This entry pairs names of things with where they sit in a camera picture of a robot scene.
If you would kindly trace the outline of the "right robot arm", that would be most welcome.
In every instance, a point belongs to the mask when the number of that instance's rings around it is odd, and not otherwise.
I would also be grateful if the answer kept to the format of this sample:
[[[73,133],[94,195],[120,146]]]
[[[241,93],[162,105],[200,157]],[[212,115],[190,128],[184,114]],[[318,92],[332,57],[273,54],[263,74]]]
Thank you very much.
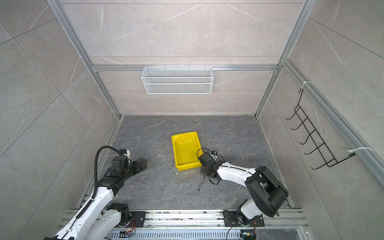
[[[244,168],[230,164],[216,151],[206,148],[197,151],[202,164],[201,175],[208,177],[213,185],[229,181],[247,188],[251,199],[244,201],[231,217],[240,225],[249,225],[257,216],[279,216],[278,210],[289,196],[288,190],[265,166]]]

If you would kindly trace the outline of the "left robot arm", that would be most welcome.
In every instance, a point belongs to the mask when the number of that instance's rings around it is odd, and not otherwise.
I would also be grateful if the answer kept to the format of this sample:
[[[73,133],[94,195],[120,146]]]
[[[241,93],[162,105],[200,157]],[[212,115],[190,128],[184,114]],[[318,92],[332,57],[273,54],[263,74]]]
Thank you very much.
[[[125,181],[147,169],[147,160],[131,161],[127,155],[117,156],[97,188],[76,215],[54,237],[46,240],[103,240],[114,227],[133,224],[128,204],[113,203]]]

